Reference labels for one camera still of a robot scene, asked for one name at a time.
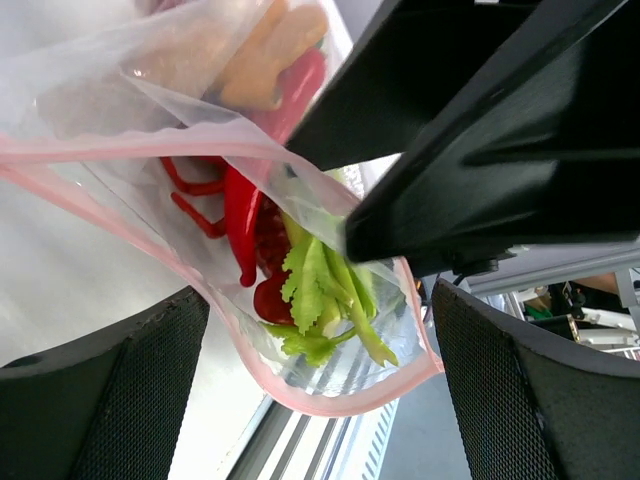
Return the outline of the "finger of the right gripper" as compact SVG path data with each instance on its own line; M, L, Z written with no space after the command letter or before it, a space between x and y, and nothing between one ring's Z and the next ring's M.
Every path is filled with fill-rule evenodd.
M404 152L536 6L382 2L287 149L323 171Z
M638 3L543 1L349 215L345 252L423 276L633 241L638 180Z

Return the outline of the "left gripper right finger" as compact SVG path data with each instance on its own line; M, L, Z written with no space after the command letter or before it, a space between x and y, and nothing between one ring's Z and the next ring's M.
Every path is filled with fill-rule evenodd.
M432 306L472 478L638 478L637 361L512 317L446 280Z

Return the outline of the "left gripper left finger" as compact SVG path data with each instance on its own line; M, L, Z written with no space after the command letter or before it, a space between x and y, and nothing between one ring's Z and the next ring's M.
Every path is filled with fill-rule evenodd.
M167 478L209 310L187 287L2 366L2 478Z

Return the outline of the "yellow toy food piece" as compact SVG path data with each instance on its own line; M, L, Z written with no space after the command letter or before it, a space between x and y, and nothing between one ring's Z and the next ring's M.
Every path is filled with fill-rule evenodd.
M322 40L328 27L317 4L291 9L286 1L273 2L216 81L220 102L237 110L278 109L279 75Z

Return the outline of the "green white toy celery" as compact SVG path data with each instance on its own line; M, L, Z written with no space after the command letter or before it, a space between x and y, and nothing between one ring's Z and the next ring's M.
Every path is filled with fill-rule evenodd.
M265 276L253 294L262 356L282 363L302 355L309 366L321 367L356 337L376 364L399 364L372 325L378 310L370 272L350 265L267 196L255 252Z

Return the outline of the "aluminium mounting rail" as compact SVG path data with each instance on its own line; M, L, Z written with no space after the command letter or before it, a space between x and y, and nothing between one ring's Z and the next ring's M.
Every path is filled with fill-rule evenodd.
M355 419L325 418L270 403L229 479L336 479Z

